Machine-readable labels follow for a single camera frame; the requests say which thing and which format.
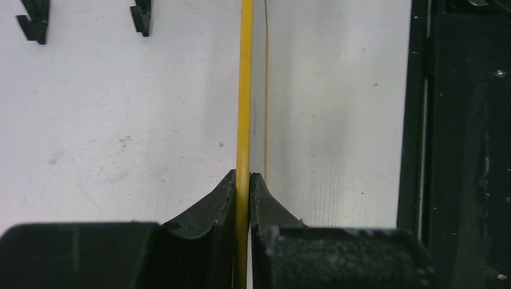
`white surface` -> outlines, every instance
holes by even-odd
[[[235,168],[240,3],[52,0],[46,46],[0,10],[0,232],[176,216]]]
[[[266,182],[309,225],[395,227],[410,3],[268,0]]]
[[[254,0],[250,171],[266,176],[266,1]]]
[[[271,192],[311,225],[394,226],[410,1],[268,4]],[[52,0],[39,46],[2,3],[0,232],[163,222],[235,167],[240,1],[154,1],[149,38],[131,5]]]

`black clamp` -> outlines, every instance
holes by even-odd
[[[399,230],[311,228],[249,185],[255,289],[436,288],[432,260]],[[0,287],[232,288],[236,173],[172,220],[53,223],[0,238]]]
[[[131,6],[131,16],[135,23],[137,32],[142,33],[144,37],[149,36],[149,24],[151,23],[151,4],[152,0],[135,0],[136,6]]]
[[[49,0],[21,0],[27,10],[26,15],[17,15],[17,21],[25,33],[27,40],[46,44],[46,30],[48,29]]]

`yellow stick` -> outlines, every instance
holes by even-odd
[[[236,160],[236,251],[234,253],[234,288],[238,289],[246,288],[253,10],[254,0],[242,0]]]

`black machine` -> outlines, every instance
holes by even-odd
[[[412,1],[398,227],[441,288],[511,288],[510,8]]]

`black hook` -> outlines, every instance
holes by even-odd
[[[136,6],[131,6],[131,16],[135,23],[137,32],[142,33],[144,37],[149,36],[149,24],[151,22],[151,4],[152,0],[135,0]]]
[[[17,21],[25,33],[27,40],[36,40],[39,44],[46,44],[46,30],[49,19],[49,0],[21,0],[27,10],[26,15],[17,15]]]

